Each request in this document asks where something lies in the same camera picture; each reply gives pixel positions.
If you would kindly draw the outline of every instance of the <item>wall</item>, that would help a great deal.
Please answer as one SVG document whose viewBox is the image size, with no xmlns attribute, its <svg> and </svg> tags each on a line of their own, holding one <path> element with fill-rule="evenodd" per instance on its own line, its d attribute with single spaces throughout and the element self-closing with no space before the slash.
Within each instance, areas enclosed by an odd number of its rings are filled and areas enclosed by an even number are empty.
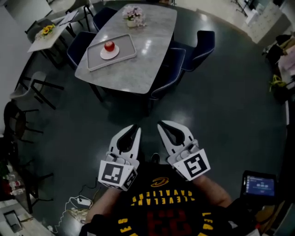
<svg viewBox="0 0 295 236">
<path fill-rule="evenodd" d="M 3 112 L 9 95 L 15 89 L 31 53 L 31 43 L 5 7 L 0 6 L 0 134 L 3 133 Z"/>
<path fill-rule="evenodd" d="M 8 0 L 6 8 L 23 31 L 51 11 L 46 0 Z"/>
<path fill-rule="evenodd" d="M 285 0 L 280 9 L 292 23 L 293 30 L 295 30 L 295 0 Z"/>
</svg>

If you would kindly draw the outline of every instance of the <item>flower vase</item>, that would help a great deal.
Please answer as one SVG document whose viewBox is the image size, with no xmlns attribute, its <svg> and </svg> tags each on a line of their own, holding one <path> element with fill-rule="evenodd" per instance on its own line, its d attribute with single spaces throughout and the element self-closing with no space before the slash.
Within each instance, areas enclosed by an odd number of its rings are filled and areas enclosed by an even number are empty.
<svg viewBox="0 0 295 236">
<path fill-rule="evenodd" d="M 134 20 L 127 20 L 127 26 L 129 28 L 134 28 L 137 26 L 136 22 Z"/>
</svg>

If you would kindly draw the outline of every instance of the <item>yellow lettering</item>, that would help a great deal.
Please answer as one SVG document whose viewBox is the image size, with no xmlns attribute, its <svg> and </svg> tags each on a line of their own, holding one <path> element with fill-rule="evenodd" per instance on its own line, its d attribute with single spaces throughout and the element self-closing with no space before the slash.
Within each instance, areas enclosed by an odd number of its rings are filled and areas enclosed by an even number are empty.
<svg viewBox="0 0 295 236">
<path fill-rule="evenodd" d="M 211 225 L 209 225 L 209 224 L 204 224 L 203 229 L 205 229 L 205 230 L 213 230 L 213 227 Z"/>
<path fill-rule="evenodd" d="M 118 220 L 118 224 L 123 224 L 126 223 L 128 221 L 128 219 L 120 219 Z"/>
<path fill-rule="evenodd" d="M 209 223 L 213 223 L 213 220 L 211 220 L 211 219 L 204 219 L 204 221 L 209 222 Z"/>
<path fill-rule="evenodd" d="M 120 229 L 121 233 L 127 232 L 129 230 L 131 230 L 130 226 L 128 226 L 127 228 L 124 228 L 124 229 Z"/>
</svg>

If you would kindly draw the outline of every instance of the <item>person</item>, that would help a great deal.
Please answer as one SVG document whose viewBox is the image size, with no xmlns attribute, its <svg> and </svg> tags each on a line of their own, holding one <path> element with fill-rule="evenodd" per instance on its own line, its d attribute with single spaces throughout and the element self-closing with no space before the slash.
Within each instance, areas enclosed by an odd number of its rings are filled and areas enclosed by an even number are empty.
<svg viewBox="0 0 295 236">
<path fill-rule="evenodd" d="M 128 191 L 109 188 L 92 205 L 80 236 L 230 234 L 231 198 L 208 177 L 186 182 L 170 165 L 155 163 L 140 165 L 137 173 Z"/>
</svg>

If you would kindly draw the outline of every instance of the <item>dark gray floor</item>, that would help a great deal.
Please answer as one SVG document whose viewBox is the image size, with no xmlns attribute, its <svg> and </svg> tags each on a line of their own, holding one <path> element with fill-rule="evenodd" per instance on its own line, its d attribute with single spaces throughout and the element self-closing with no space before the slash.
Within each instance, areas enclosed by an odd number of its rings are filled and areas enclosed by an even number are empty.
<svg viewBox="0 0 295 236">
<path fill-rule="evenodd" d="M 108 2 L 119 9 L 126 3 Z M 146 159 L 158 152 L 164 163 L 167 153 L 156 124 L 172 120 L 184 124 L 205 148 L 211 170 L 208 176 L 232 196 L 240 194 L 245 170 L 278 174 L 285 143 L 285 115 L 269 93 L 271 71 L 261 56 L 261 48 L 228 24 L 199 13 L 177 8 L 175 40 L 195 46 L 197 31 L 214 30 L 215 51 L 194 72 L 186 73 L 178 87 L 156 103 L 149 117 L 134 98 L 111 97 L 101 91 L 98 101 L 89 85 L 74 76 L 69 66 L 56 70 L 38 54 L 27 74 L 48 73 L 48 81 L 65 87 L 64 91 L 45 88 L 44 94 L 57 106 L 54 111 L 36 100 L 19 103 L 20 108 L 40 108 L 29 114 L 29 127 L 44 131 L 29 134 L 35 144 L 20 143 L 24 160 L 35 158 L 37 174 L 54 173 L 44 181 L 34 216 L 45 224 L 57 224 L 70 196 L 77 196 L 83 184 L 94 185 L 100 160 L 105 157 L 113 135 L 130 124 L 142 128 L 141 148 Z M 70 42 L 72 38 L 65 35 Z M 96 189 L 85 190 L 92 198 Z M 75 235 L 77 226 L 62 224 L 60 235 Z"/>
</svg>

